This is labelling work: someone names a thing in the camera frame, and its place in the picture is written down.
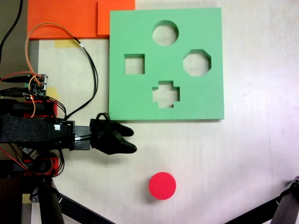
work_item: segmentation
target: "shape sorter board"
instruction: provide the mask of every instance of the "shape sorter board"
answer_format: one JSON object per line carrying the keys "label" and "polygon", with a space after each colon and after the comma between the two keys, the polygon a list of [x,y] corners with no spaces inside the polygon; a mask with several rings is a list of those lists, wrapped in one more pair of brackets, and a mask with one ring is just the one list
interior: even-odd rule
{"label": "shape sorter board", "polygon": [[[170,46],[153,40],[159,25],[178,38]],[[191,76],[183,61],[192,53],[208,60],[203,76]],[[125,59],[140,57],[144,71],[126,74]],[[178,90],[172,107],[159,108],[153,90],[170,83]],[[110,15],[109,114],[115,120],[223,119],[220,8],[112,11]]]}

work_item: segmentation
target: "red component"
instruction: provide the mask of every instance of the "red component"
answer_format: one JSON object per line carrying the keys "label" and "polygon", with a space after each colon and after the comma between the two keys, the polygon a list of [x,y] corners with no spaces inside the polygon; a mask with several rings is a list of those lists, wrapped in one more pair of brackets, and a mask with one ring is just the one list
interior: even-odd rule
{"label": "red component", "polygon": [[[50,174],[47,174],[47,175],[53,175],[55,174],[55,172],[58,170],[58,167],[59,167],[59,160],[57,157],[51,157],[52,161],[53,161],[53,165],[54,165],[54,168],[53,170],[51,171]],[[42,158],[41,161],[49,161],[48,158]],[[26,165],[26,163],[32,163],[33,161],[32,160],[28,160],[28,159],[25,159],[24,160],[24,163]],[[32,172],[24,172],[24,176],[31,176],[32,175]]]}
{"label": "red component", "polygon": [[174,177],[166,172],[153,175],[149,181],[149,191],[158,200],[171,198],[176,191],[176,186]]}
{"label": "red component", "polygon": [[[30,100],[30,101],[25,101],[25,103],[32,104],[32,100]],[[43,104],[43,101],[41,101],[41,100],[36,100],[36,101],[34,101],[34,103],[35,103],[35,104]],[[56,104],[53,105],[53,110],[54,110],[55,116],[57,117],[58,107],[57,107]],[[25,117],[25,118],[31,118],[31,116],[32,116],[32,113],[25,113],[25,114],[24,114],[24,117]],[[47,118],[48,116],[49,116],[48,114],[43,114],[43,115],[34,115],[33,117],[34,117],[34,118]]]}

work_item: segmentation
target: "white table surface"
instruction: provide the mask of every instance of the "white table surface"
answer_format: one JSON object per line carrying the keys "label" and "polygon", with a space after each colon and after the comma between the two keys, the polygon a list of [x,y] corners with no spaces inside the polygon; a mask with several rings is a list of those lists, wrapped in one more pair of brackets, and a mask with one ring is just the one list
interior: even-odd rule
{"label": "white table surface", "polygon": [[[222,8],[225,119],[128,122],[135,154],[65,151],[65,170],[54,179],[61,193],[117,224],[223,224],[278,196],[299,174],[299,1],[136,0],[137,9],[192,7]],[[100,85],[70,120],[88,126],[108,111],[109,41],[82,42]],[[38,72],[49,75],[68,112],[92,95],[80,48],[40,41]],[[147,190],[161,171],[177,181],[166,201]],[[33,208],[32,223],[40,223]]]}

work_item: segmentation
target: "orange foam sheet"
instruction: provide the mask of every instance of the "orange foam sheet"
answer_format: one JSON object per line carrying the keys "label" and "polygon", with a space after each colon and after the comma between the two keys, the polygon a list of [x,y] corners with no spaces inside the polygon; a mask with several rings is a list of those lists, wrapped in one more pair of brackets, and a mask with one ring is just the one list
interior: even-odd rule
{"label": "orange foam sheet", "polygon": [[98,0],[98,36],[109,38],[110,11],[135,10],[135,0]]}
{"label": "orange foam sheet", "polygon": [[[43,22],[65,26],[75,37],[108,38],[110,11],[134,10],[135,0],[28,0],[27,33]],[[71,39],[62,29],[45,26],[31,40]]]}

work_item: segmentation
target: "circuit board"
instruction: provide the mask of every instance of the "circuit board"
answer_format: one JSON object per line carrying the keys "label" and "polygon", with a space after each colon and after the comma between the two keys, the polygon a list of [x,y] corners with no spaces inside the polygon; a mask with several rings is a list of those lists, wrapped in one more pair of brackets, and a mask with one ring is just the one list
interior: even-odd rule
{"label": "circuit board", "polygon": [[[48,76],[45,74],[41,75],[42,77],[38,77],[37,80],[42,83],[42,85],[37,84],[36,82],[31,82],[30,90],[41,97],[45,97],[47,95],[47,78]],[[29,87],[29,83],[25,83],[25,88]]]}

